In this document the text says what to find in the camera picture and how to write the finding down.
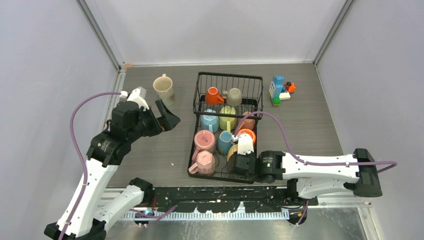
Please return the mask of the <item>yellow mug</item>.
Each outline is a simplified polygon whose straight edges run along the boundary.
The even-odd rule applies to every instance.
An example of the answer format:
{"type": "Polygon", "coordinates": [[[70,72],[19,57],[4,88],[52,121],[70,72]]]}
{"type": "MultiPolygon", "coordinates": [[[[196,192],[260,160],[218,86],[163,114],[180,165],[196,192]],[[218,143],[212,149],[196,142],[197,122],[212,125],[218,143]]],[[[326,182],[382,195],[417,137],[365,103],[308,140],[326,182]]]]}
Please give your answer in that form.
{"type": "Polygon", "coordinates": [[[238,151],[238,144],[234,144],[230,147],[227,153],[226,161],[228,162],[230,160],[230,157],[234,154],[236,154],[238,151]]]}

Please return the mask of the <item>cream floral tall mug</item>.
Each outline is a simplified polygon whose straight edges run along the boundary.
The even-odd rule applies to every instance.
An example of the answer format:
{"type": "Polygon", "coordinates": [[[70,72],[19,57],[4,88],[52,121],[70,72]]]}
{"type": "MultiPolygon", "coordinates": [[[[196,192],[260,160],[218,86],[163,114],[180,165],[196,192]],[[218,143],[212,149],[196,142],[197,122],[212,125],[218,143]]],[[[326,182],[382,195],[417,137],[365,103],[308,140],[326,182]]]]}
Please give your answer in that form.
{"type": "Polygon", "coordinates": [[[163,101],[166,106],[171,106],[175,100],[174,85],[170,77],[165,73],[153,81],[153,89],[156,91],[158,97],[163,101]]]}

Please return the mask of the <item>pink faceted mug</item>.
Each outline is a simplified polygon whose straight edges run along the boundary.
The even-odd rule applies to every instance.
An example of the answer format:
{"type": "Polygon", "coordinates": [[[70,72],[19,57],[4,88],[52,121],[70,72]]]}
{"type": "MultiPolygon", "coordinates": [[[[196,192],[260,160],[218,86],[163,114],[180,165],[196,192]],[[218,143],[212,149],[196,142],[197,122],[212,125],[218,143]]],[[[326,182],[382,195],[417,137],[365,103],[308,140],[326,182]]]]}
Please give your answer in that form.
{"type": "Polygon", "coordinates": [[[211,176],[215,171],[215,157],[207,150],[199,152],[195,162],[188,168],[190,174],[200,174],[204,176],[211,176]]]}

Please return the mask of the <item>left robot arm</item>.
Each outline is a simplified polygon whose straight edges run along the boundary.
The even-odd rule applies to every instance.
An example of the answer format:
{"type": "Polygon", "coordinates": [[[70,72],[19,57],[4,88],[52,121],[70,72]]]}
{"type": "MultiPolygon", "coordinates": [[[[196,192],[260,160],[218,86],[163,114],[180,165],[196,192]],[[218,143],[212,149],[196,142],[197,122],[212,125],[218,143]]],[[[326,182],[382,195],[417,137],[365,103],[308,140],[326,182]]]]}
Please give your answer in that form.
{"type": "Polygon", "coordinates": [[[156,100],[155,104],[160,117],[155,117],[144,99],[122,101],[114,107],[108,128],[91,140],[74,196],[62,217],[46,226],[46,236],[52,240],[103,240],[107,231],[131,208],[148,207],[153,202],[153,185],[136,177],[119,196],[97,209],[132,144],[142,137],[170,131],[181,121],[162,100],[156,100]]]}

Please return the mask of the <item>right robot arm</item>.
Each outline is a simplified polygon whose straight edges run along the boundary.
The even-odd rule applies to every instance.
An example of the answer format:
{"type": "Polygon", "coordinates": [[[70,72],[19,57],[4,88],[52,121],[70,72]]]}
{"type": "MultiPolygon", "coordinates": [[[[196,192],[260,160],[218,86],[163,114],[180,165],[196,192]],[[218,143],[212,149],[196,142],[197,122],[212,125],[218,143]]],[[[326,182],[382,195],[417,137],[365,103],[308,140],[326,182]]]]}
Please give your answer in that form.
{"type": "Polygon", "coordinates": [[[383,195],[375,160],[365,148],[340,156],[292,156],[273,150],[259,155],[234,152],[226,167],[231,174],[258,183],[286,180],[285,198],[291,205],[339,192],[352,192],[365,198],[383,195]]]}

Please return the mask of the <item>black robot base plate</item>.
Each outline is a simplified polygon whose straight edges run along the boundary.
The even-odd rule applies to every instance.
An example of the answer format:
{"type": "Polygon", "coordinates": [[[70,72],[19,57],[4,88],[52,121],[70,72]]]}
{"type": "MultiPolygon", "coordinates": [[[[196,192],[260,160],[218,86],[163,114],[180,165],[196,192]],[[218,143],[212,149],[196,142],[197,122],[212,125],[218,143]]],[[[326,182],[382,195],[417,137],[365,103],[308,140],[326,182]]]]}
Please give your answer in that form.
{"type": "Polygon", "coordinates": [[[291,196],[284,186],[156,187],[147,200],[137,207],[165,212],[176,206],[177,213],[234,213],[240,207],[247,213],[271,213],[306,202],[291,196]]]}

